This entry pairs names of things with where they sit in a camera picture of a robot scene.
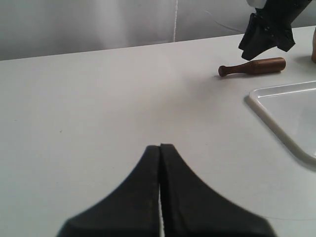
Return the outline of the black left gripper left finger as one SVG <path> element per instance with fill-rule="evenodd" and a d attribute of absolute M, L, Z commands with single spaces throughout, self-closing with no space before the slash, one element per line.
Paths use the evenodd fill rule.
<path fill-rule="evenodd" d="M 68 219 L 60 237 L 158 237 L 158 146 L 147 146 L 128 177 L 106 198 Z"/>

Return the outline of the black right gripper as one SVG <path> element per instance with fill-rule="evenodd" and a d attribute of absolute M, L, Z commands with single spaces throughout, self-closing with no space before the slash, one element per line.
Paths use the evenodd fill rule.
<path fill-rule="evenodd" d="M 245 34 L 239 44 L 241 57 L 252 60 L 271 47 L 288 52 L 295 41 L 293 21 L 311 4 L 310 0 L 248 0 L 255 9 L 250 15 Z"/>

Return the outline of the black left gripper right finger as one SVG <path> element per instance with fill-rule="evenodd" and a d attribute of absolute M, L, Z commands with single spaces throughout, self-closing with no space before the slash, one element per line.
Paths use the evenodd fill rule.
<path fill-rule="evenodd" d="M 167 237 L 273 237 L 264 218 L 219 195 L 171 144 L 160 146 L 160 200 Z"/>

